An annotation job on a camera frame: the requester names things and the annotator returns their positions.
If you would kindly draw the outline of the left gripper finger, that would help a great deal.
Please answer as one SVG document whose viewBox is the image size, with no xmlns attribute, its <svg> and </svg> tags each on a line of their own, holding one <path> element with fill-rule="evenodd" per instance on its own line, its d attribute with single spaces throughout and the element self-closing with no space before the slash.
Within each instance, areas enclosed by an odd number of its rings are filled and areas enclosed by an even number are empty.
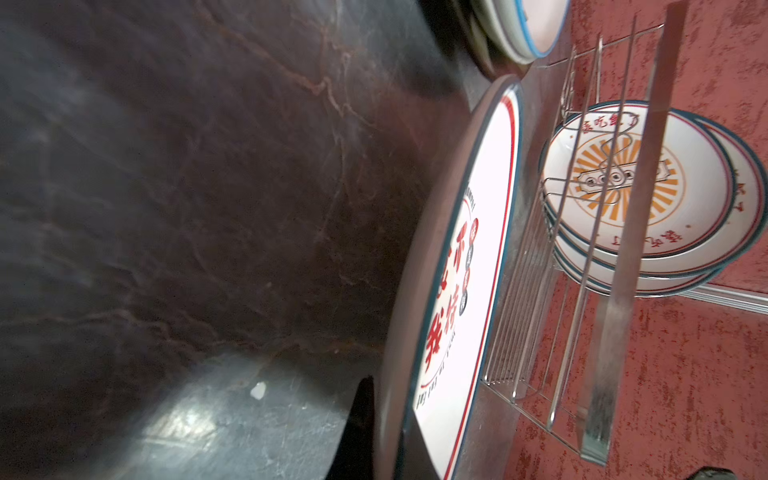
<svg viewBox="0 0 768 480">
<path fill-rule="evenodd" d="M 373 478 L 374 424 L 374 379 L 372 376 L 367 376 L 358 384 L 326 480 L 371 480 Z"/>
</svg>

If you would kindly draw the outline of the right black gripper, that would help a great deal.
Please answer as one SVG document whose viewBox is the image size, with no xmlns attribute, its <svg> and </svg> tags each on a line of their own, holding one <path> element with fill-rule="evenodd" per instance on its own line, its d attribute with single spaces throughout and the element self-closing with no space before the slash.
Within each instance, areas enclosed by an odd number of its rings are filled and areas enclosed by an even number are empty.
<svg viewBox="0 0 768 480">
<path fill-rule="evenodd" d="M 730 469 L 705 466 L 696 470 L 685 480 L 738 480 L 738 477 Z"/>
</svg>

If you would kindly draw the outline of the watermelon blue rim plate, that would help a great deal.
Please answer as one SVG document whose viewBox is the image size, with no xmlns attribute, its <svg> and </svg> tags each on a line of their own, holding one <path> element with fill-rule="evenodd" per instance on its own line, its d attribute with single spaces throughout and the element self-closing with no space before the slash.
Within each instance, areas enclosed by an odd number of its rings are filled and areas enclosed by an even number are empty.
<svg viewBox="0 0 768 480">
<path fill-rule="evenodd" d="M 523 65 L 550 54 L 570 7 L 569 0 L 474 0 L 470 4 L 495 46 Z"/>
</svg>

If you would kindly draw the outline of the black striped rim plate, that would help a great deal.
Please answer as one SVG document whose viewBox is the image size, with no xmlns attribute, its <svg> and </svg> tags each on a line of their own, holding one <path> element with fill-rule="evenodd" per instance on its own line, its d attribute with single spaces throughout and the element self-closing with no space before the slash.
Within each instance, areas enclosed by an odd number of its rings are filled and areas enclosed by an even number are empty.
<svg viewBox="0 0 768 480">
<path fill-rule="evenodd" d="M 496 73 L 492 63 L 489 39 L 480 26 L 470 2 L 449 0 L 447 4 L 451 7 L 476 66 L 487 79 L 494 80 Z"/>
</svg>

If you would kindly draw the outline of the right corner aluminium profile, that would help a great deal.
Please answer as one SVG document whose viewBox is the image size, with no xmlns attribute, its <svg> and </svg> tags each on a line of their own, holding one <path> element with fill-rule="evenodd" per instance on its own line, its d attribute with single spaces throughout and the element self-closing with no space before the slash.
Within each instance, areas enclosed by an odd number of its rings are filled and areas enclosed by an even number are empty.
<svg viewBox="0 0 768 480">
<path fill-rule="evenodd" d="M 768 313 L 766 293 L 706 284 L 680 293 L 680 296 L 764 316 Z"/>
</svg>

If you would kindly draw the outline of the orange sunburst plate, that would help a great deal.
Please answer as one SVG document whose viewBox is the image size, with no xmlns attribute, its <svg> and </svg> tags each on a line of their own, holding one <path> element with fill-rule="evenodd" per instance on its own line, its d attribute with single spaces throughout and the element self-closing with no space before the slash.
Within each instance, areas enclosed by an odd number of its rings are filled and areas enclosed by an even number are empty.
<svg viewBox="0 0 768 480">
<path fill-rule="evenodd" d="M 562 228 L 609 255 L 618 252 L 644 139 L 644 101 L 604 102 L 557 127 L 541 157 L 548 208 Z M 681 113 L 667 116 L 644 254 L 692 250 L 725 223 L 735 177 L 724 149 Z"/>
<path fill-rule="evenodd" d="M 767 175 L 755 152 L 733 132 L 710 119 L 680 110 L 672 111 L 683 114 L 702 127 L 724 149 L 735 177 L 734 202 L 725 223 L 709 240 L 681 254 L 663 258 L 645 256 L 646 230 L 639 271 L 640 276 L 644 278 L 671 279 L 720 270 L 751 248 L 767 221 Z M 567 233 L 562 228 L 560 219 L 550 213 L 545 190 L 544 195 L 549 220 L 559 228 L 557 238 L 564 239 L 586 255 L 583 270 L 589 272 L 591 261 L 596 259 L 600 265 L 615 272 L 619 249 L 617 254 L 609 255 L 596 250 L 595 235 L 592 235 L 588 242 L 584 242 Z"/>
</svg>

